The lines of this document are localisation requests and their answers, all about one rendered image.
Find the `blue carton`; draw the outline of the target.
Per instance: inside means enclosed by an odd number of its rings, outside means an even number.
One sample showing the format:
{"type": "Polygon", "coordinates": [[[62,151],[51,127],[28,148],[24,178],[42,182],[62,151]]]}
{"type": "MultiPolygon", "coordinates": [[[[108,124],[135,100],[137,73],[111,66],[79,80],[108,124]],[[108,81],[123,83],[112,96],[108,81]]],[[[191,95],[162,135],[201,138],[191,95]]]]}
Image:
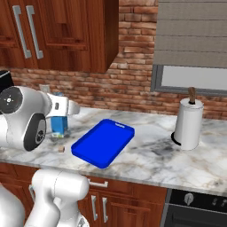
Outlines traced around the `blue carton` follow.
{"type": "Polygon", "coordinates": [[[57,113],[51,117],[51,135],[53,137],[64,137],[68,134],[67,117],[59,114],[59,102],[55,104],[55,109],[57,113]]]}

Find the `black appliance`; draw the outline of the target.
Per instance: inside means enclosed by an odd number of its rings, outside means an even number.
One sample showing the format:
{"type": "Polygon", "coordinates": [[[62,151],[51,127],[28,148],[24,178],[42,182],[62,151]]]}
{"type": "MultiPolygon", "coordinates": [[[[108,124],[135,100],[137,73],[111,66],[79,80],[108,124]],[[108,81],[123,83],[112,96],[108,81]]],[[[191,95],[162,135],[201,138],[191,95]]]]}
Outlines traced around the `black appliance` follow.
{"type": "Polygon", "coordinates": [[[9,70],[0,70],[0,93],[13,85],[11,72],[9,70]]]}

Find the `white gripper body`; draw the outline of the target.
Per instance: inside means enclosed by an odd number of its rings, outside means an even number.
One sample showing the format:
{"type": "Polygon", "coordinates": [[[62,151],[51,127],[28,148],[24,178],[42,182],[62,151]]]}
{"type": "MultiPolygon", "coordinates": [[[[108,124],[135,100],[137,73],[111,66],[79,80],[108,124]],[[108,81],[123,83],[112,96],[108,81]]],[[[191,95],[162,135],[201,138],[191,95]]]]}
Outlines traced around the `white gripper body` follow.
{"type": "Polygon", "coordinates": [[[78,114],[79,112],[80,112],[80,106],[73,100],[69,100],[67,114],[74,115],[74,114],[78,114]]]}

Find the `blue tray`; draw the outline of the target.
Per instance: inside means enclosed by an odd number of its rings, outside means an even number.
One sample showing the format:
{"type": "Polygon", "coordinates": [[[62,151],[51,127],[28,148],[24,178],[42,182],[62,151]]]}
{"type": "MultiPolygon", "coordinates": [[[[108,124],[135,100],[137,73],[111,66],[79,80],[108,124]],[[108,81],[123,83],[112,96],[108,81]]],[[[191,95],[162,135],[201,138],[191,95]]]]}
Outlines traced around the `blue tray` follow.
{"type": "Polygon", "coordinates": [[[133,136],[132,127],[103,119],[71,145],[71,153],[98,168],[107,168],[133,136]]]}

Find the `black oven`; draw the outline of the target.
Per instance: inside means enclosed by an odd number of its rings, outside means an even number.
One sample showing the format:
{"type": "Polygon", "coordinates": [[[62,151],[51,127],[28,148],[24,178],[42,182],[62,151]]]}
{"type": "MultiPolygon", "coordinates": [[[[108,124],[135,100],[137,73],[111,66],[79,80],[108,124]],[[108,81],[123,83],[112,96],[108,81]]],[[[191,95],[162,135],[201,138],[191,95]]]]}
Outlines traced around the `black oven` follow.
{"type": "Polygon", "coordinates": [[[227,227],[227,197],[168,189],[160,227],[227,227]],[[187,193],[194,197],[189,206],[187,193]]]}

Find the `white wall outlet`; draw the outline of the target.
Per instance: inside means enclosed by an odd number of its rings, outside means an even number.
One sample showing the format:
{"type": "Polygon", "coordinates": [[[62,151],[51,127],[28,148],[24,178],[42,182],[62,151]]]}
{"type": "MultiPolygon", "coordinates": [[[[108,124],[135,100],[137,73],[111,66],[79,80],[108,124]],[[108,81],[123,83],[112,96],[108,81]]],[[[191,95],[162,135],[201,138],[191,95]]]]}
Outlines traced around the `white wall outlet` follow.
{"type": "Polygon", "coordinates": [[[39,87],[40,87],[40,90],[44,93],[50,93],[51,92],[50,86],[48,84],[40,84],[39,87]]]}

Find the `wooden base cupboard door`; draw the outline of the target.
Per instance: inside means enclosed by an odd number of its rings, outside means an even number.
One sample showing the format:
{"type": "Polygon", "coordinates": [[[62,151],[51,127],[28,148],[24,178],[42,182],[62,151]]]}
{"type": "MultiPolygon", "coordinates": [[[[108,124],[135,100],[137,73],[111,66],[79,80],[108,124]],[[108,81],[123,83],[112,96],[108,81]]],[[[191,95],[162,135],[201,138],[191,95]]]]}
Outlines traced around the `wooden base cupboard door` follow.
{"type": "Polygon", "coordinates": [[[100,194],[103,227],[160,227],[162,204],[100,194]],[[108,221],[104,223],[102,198],[107,197],[108,221]]]}
{"type": "Polygon", "coordinates": [[[90,224],[90,227],[100,227],[100,213],[99,213],[99,201],[98,201],[98,193],[89,190],[88,194],[83,200],[78,201],[78,208],[80,209],[81,214],[87,219],[90,224]],[[94,221],[92,214],[92,205],[91,205],[91,195],[96,196],[96,210],[98,214],[98,219],[94,221]]]}
{"type": "Polygon", "coordinates": [[[29,182],[15,180],[6,176],[0,176],[0,182],[7,190],[12,192],[20,199],[25,208],[25,217],[28,217],[34,205],[34,202],[28,189],[29,182]]]}

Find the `grey framed window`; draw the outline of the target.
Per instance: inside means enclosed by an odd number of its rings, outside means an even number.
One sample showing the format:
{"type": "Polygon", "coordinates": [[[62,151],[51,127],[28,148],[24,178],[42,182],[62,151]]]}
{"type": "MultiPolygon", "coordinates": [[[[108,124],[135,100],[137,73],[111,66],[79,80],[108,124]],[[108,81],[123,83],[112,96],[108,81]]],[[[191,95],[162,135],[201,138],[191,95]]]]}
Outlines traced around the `grey framed window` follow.
{"type": "Polygon", "coordinates": [[[151,91],[227,97],[227,68],[154,65],[151,91]]]}

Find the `wooden drawer front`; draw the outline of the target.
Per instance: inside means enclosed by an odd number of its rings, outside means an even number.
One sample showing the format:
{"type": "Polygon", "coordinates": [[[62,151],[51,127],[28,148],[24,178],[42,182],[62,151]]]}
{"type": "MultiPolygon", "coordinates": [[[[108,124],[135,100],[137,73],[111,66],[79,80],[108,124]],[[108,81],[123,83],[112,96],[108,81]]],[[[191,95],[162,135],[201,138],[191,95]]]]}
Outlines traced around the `wooden drawer front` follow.
{"type": "Polygon", "coordinates": [[[128,198],[145,200],[157,204],[164,203],[167,193],[167,190],[163,187],[148,184],[136,184],[126,181],[94,176],[87,176],[87,178],[89,178],[92,182],[96,183],[103,183],[104,181],[108,182],[107,188],[91,186],[92,189],[109,192],[112,194],[120,194],[128,198]]]}
{"type": "Polygon", "coordinates": [[[30,181],[37,168],[0,162],[0,176],[30,181]]]}

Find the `wooden wall cupboard door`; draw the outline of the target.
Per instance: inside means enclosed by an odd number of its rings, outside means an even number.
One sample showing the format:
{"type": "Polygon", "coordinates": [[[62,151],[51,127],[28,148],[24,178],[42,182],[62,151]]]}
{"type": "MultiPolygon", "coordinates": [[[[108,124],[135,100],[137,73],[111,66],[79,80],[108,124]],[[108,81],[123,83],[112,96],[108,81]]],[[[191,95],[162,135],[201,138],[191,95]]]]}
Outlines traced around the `wooden wall cupboard door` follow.
{"type": "Polygon", "coordinates": [[[91,71],[90,33],[86,0],[24,0],[43,57],[35,66],[45,70],[91,71]]]}
{"type": "Polygon", "coordinates": [[[33,58],[25,57],[12,7],[23,7],[22,0],[0,0],[0,67],[29,68],[33,58]]]}

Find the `grey window blind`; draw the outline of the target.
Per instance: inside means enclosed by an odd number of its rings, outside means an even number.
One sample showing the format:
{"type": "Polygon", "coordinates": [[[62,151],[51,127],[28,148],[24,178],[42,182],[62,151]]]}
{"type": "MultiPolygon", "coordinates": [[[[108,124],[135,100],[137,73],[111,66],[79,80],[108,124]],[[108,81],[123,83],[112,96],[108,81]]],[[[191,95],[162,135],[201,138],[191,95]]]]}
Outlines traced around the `grey window blind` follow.
{"type": "Polygon", "coordinates": [[[153,63],[227,68],[227,0],[159,0],[153,63]]]}

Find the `grey oven knob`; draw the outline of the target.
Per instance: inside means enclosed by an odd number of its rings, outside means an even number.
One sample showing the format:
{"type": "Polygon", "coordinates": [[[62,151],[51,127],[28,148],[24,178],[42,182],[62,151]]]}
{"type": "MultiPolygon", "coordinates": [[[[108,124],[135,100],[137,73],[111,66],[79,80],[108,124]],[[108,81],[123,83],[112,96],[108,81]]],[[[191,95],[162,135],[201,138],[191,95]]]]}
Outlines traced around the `grey oven knob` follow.
{"type": "Polygon", "coordinates": [[[193,202],[193,194],[192,193],[187,193],[185,196],[184,196],[184,202],[186,203],[187,206],[189,206],[192,202],[193,202]]]}

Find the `wooden wall cupboard body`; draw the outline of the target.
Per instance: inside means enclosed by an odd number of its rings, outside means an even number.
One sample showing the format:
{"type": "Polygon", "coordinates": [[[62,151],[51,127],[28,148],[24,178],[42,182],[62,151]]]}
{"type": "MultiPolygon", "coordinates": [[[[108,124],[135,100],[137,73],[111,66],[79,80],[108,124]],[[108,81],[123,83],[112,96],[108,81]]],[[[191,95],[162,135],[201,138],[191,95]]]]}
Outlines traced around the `wooden wall cupboard body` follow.
{"type": "Polygon", "coordinates": [[[88,0],[90,67],[105,73],[119,52],[119,0],[88,0]]]}

